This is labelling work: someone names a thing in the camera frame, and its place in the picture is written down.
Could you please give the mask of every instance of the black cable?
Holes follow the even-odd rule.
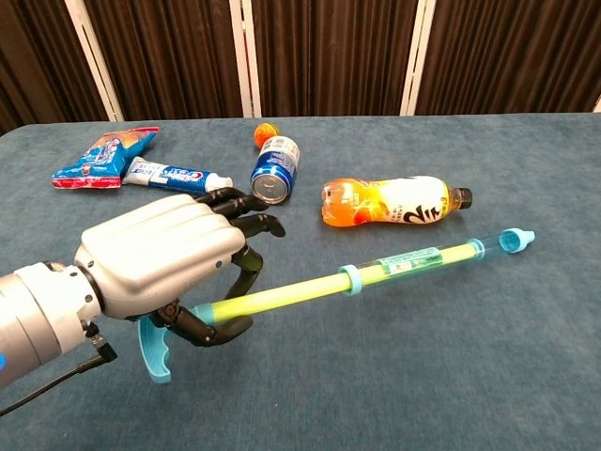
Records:
[[[105,360],[100,355],[95,355],[91,359],[88,359],[88,360],[86,360],[84,362],[81,362],[76,367],[74,367],[71,371],[69,371],[68,373],[63,374],[60,378],[57,378],[54,381],[47,383],[46,385],[44,385],[43,387],[39,388],[38,390],[36,390],[31,395],[28,395],[28,396],[24,397],[23,399],[15,402],[13,405],[11,405],[11,406],[3,409],[2,411],[0,411],[0,417],[3,417],[7,413],[11,413],[12,411],[14,411],[16,409],[19,409],[21,406],[27,404],[29,401],[31,401],[31,400],[35,399],[36,397],[38,397],[38,396],[46,393],[51,388],[56,387],[56,385],[58,385],[60,382],[66,381],[67,379],[75,376],[76,374],[85,373],[86,371],[88,371],[88,370],[90,370],[92,368],[96,368],[96,367],[98,367],[100,365],[107,364],[107,363],[108,363],[108,361]]]

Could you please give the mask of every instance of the curtain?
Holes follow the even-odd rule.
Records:
[[[398,115],[417,0],[253,0],[263,116]]]
[[[418,115],[591,112],[599,0],[438,0]]]
[[[228,0],[85,0],[128,120],[241,117]]]
[[[63,0],[0,0],[0,133],[107,120]]]

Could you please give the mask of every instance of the silver robotic hand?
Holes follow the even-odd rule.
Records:
[[[116,358],[92,322],[100,313],[150,315],[196,346],[244,332],[250,318],[207,326],[178,299],[229,263],[240,266],[240,275],[226,297],[251,287],[263,260],[246,239],[285,231],[273,216],[241,215],[267,207],[233,188],[169,196],[86,230],[71,266],[38,263],[0,278],[0,388],[86,337],[100,354],[94,365]]]

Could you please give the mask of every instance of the orange ball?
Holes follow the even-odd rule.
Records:
[[[265,141],[280,134],[280,130],[273,124],[263,122],[254,129],[254,143],[258,148],[262,148]]]

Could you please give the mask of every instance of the table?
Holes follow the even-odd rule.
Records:
[[[270,209],[287,230],[251,240],[253,290],[519,226],[522,254],[256,315],[234,342],[170,340],[173,380],[153,383],[136,325],[100,319],[119,358],[0,420],[0,447],[63,449],[599,449],[601,115],[298,117],[295,191]],[[71,262],[88,227],[171,193],[49,181],[103,133],[161,131],[146,158],[212,170],[250,189],[259,119],[31,125],[0,138],[0,274]],[[473,190],[435,225],[324,225],[339,177],[433,175]],[[184,297],[217,301],[226,269]],[[2,390],[5,407],[93,353],[86,344]]]

